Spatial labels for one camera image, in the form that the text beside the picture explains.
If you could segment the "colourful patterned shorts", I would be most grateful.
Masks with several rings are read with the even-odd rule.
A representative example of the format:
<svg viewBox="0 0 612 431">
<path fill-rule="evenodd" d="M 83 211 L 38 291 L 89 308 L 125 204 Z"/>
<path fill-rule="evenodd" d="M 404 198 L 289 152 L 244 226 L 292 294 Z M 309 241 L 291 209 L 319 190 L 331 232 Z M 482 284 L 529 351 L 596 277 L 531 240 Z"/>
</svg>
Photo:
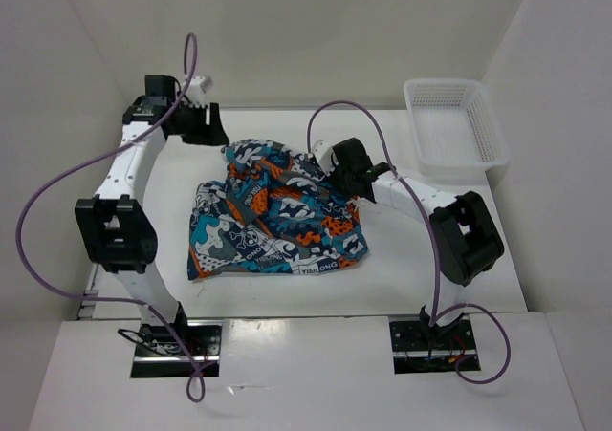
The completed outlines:
<svg viewBox="0 0 612 431">
<path fill-rule="evenodd" d="M 195 192 L 188 280 L 226 272 L 321 274 L 355 266 L 368 253 L 357 207 L 331 186 L 314 155 L 255 139 L 221 152 L 225 179 Z"/>
</svg>

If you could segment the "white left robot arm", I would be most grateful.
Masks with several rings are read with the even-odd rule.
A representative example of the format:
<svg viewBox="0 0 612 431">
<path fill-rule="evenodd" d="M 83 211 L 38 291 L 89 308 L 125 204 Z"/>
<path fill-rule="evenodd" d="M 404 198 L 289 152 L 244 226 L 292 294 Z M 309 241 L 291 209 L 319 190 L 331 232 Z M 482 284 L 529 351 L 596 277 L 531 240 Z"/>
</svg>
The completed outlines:
<svg viewBox="0 0 612 431">
<path fill-rule="evenodd" d="M 122 116 L 122 152 L 95 195 L 75 206 L 90 260 L 139 302 L 146 335 L 173 355 L 187 349 L 191 331 L 181 303 L 167 289 L 155 263 L 158 237 L 142 202 L 168 137 L 178 136 L 186 144 L 228 144 L 219 106 L 207 100 L 211 85 L 205 75 L 184 82 L 169 75 L 147 75 L 143 95 Z"/>
</svg>

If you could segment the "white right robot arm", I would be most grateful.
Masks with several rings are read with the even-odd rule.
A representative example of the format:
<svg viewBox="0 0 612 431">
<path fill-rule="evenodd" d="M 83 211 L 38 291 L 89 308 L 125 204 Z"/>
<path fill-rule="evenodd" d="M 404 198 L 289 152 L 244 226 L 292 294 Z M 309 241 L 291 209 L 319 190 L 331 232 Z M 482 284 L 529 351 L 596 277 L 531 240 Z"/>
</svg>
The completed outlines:
<svg viewBox="0 0 612 431">
<path fill-rule="evenodd" d="M 388 162 L 374 164 L 360 140 L 319 140 L 312 152 L 333 187 L 348 197 L 385 205 L 421 221 L 433 241 L 434 288 L 422 308 L 421 340 L 440 348 L 467 306 L 463 289 L 503 256 L 505 247 L 480 194 L 462 195 L 401 176 Z"/>
</svg>

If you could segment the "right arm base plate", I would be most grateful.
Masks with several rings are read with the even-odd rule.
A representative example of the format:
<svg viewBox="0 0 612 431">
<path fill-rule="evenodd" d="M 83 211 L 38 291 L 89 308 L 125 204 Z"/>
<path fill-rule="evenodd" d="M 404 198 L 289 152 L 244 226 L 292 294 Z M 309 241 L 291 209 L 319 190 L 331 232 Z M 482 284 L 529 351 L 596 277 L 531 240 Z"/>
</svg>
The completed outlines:
<svg viewBox="0 0 612 431">
<path fill-rule="evenodd" d="M 428 334 L 417 315 L 390 317 L 388 321 L 396 375 L 481 370 L 470 319 L 463 316 L 440 334 Z"/>
</svg>

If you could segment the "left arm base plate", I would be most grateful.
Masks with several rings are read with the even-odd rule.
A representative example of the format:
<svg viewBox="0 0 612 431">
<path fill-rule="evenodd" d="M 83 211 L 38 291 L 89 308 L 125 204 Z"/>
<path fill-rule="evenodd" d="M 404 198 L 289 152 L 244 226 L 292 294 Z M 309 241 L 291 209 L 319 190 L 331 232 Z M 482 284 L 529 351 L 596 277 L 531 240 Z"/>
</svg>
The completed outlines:
<svg viewBox="0 0 612 431">
<path fill-rule="evenodd" d="M 223 323 L 221 320 L 190 320 L 184 343 L 202 369 L 203 377 L 219 377 Z M 137 331 L 118 329 L 135 346 L 132 378 L 190 377 L 192 365 L 176 340 L 167 333 L 154 334 L 141 326 Z"/>
</svg>

